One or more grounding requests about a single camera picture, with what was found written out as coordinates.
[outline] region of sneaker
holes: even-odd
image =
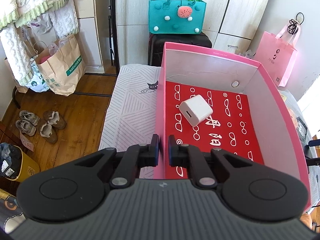
[[[29,136],[33,136],[36,133],[36,128],[27,120],[17,120],[16,127],[22,133],[26,133]]]
[[[38,130],[40,135],[50,143],[55,143],[58,140],[57,133],[54,131],[51,124],[48,124],[45,120],[40,119]]]
[[[43,113],[43,119],[51,124],[53,127],[61,130],[64,129],[67,125],[66,121],[57,111],[45,111]]]
[[[19,117],[21,120],[26,120],[34,126],[36,126],[38,124],[38,121],[40,119],[39,116],[37,116],[36,114],[29,112],[27,110],[22,110],[19,113]]]

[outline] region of brown shoe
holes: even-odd
[[[51,124],[53,127],[61,130],[66,127],[67,123],[63,117],[56,111],[45,111],[43,113],[43,119]]]
[[[40,119],[37,127],[40,135],[50,143],[55,143],[58,140],[57,133],[54,131],[51,124],[48,124],[45,120]]]

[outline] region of wooden floor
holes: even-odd
[[[111,94],[115,82],[115,77],[84,75],[76,91]],[[98,150],[110,98],[75,94],[65,97],[51,91],[36,93],[30,89],[26,94],[17,93],[16,97],[21,109],[11,103],[3,124],[18,137],[20,134],[15,122],[21,110],[31,111],[41,118],[47,110],[58,111],[67,122],[65,129],[56,130],[58,141],[55,144],[47,142],[38,131],[32,137],[26,135],[34,144],[34,152],[27,154],[39,164],[41,171]]]

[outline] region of white wall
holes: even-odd
[[[301,35],[296,45],[297,60],[285,89],[296,100],[308,90],[320,73],[320,0],[269,0],[249,49],[256,51],[264,31],[277,34],[298,12],[304,14]]]
[[[5,53],[0,41],[0,120],[2,120],[11,99],[14,82],[10,72],[4,64]]]

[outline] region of black suitcase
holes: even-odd
[[[152,34],[149,36],[148,65],[161,67],[163,47],[166,41],[212,48],[204,33],[199,34]]]

